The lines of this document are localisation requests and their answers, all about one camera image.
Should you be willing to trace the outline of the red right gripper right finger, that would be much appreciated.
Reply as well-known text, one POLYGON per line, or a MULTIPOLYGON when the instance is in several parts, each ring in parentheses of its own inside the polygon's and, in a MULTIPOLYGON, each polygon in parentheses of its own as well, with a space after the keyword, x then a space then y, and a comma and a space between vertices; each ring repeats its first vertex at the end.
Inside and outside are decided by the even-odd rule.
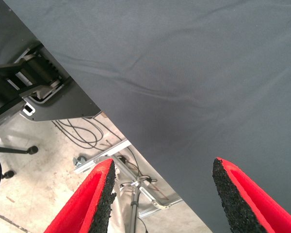
POLYGON ((291 233, 291 215, 238 166, 217 157, 212 177, 233 233, 291 233))

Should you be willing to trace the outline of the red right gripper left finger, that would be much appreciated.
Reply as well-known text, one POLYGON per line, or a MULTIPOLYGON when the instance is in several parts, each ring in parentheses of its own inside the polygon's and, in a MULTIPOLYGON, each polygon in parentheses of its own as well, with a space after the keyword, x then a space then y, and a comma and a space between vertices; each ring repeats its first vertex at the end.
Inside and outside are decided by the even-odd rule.
POLYGON ((46 228, 47 233, 106 233, 116 193, 113 159, 100 162, 90 172, 46 228))

